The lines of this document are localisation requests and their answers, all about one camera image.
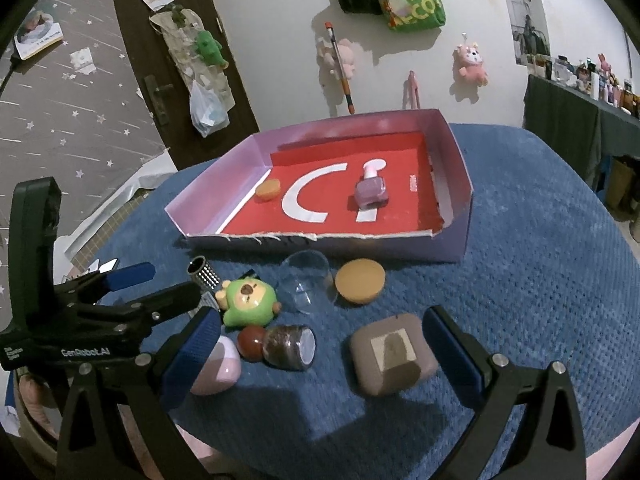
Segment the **nail polish bottle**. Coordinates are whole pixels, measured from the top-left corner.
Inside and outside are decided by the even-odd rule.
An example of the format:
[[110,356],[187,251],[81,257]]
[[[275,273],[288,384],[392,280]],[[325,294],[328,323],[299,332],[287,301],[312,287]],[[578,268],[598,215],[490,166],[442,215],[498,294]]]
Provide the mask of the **nail polish bottle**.
[[364,179],[356,184],[355,199],[360,209],[383,206],[389,200],[384,179],[370,164],[364,167]]

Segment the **dark green tablecloth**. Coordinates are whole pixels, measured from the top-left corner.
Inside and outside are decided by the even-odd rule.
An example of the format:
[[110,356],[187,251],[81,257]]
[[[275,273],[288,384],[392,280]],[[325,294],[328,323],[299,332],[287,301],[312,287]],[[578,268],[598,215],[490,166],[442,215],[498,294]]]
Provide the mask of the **dark green tablecloth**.
[[529,75],[524,127],[590,186],[603,155],[640,156],[640,121],[573,88]]

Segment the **brown door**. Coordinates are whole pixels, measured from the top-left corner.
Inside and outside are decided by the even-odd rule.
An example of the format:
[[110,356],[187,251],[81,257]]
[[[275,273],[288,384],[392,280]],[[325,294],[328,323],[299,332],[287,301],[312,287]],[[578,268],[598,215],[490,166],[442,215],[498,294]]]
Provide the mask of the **brown door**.
[[189,91],[169,56],[164,39],[156,33],[149,22],[152,11],[142,0],[113,1],[127,55],[149,110],[153,111],[154,107],[146,90],[145,77],[155,76],[159,87],[173,86],[160,94],[168,122],[161,124],[157,114],[154,114],[154,120],[179,170],[223,155],[245,137],[258,131],[258,125],[233,60],[233,53],[229,50],[226,38],[220,30],[213,0],[174,0],[176,4],[182,5],[185,9],[191,9],[200,16],[204,28],[223,45],[223,56],[229,62],[225,75],[236,105],[228,112],[229,126],[206,138],[203,138],[191,123]]

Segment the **pink plush toy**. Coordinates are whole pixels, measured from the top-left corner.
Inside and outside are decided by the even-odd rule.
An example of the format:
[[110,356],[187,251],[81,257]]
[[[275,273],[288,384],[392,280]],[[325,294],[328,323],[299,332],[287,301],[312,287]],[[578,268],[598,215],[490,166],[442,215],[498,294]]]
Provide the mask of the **pink plush toy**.
[[611,65],[604,59],[604,54],[598,54],[598,59],[600,60],[600,69],[603,72],[611,72]]
[[478,86],[485,86],[489,83],[483,67],[484,60],[478,52],[477,43],[472,46],[461,44],[458,46],[456,53],[458,54],[458,61],[462,65],[459,72],[465,81],[475,83]]
[[[351,41],[347,39],[340,40],[338,42],[338,52],[340,52],[340,58],[342,59],[344,75],[347,76],[347,79],[351,79],[356,70],[356,57],[351,49]],[[329,67],[329,72],[333,74],[336,79],[340,79],[340,72],[336,70],[337,61],[334,56],[334,48],[329,41],[318,41],[318,57],[324,60],[324,64]]]

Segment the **pink egg-shaped object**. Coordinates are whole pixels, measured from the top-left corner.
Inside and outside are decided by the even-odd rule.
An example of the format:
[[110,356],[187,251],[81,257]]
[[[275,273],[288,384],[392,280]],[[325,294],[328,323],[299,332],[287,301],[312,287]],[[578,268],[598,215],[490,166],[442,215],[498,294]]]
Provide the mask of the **pink egg-shaped object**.
[[241,371],[242,363],[236,345],[221,335],[191,386],[191,393],[205,396],[224,392],[236,384]]

